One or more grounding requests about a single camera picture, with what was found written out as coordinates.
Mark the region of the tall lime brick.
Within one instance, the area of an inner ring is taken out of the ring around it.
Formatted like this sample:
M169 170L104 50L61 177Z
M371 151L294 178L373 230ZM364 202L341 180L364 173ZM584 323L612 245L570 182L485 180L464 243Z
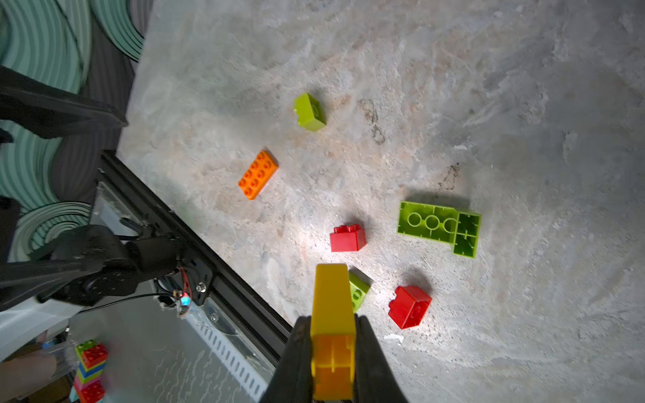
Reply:
M481 216L476 213L459 212L453 253L474 259L480 233Z

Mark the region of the large lime 2x4 brick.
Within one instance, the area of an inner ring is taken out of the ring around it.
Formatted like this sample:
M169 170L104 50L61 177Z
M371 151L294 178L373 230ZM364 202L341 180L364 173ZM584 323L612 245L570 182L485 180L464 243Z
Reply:
M454 243L458 219L459 212L454 208L403 201L397 232L441 243Z

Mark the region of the yellow brick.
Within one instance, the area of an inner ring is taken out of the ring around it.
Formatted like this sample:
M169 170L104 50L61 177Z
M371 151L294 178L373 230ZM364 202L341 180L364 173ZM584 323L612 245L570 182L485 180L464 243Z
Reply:
M316 268L310 339L313 398L351 400L356 327L346 265L321 264Z

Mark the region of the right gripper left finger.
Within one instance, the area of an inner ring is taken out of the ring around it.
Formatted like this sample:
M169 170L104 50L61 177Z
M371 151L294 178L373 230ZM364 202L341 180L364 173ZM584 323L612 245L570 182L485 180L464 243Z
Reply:
M312 402L311 318L299 317L261 403Z

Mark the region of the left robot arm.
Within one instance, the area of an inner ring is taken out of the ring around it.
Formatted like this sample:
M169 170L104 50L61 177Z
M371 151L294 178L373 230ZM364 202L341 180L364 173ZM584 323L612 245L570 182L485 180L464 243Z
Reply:
M7 67L1 69L1 118L42 139L123 128L128 122L115 107L47 86ZM174 236L143 229L119 236L101 225L66 231L23 262L8 262L18 229L20 204L1 199L1 309L32 297L92 309L104 297L128 300L145 281L175 273L185 245Z

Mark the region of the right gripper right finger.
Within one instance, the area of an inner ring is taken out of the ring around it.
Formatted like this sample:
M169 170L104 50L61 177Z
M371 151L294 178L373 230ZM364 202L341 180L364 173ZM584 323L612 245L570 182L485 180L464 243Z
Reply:
M407 402L366 316L356 325L354 402Z

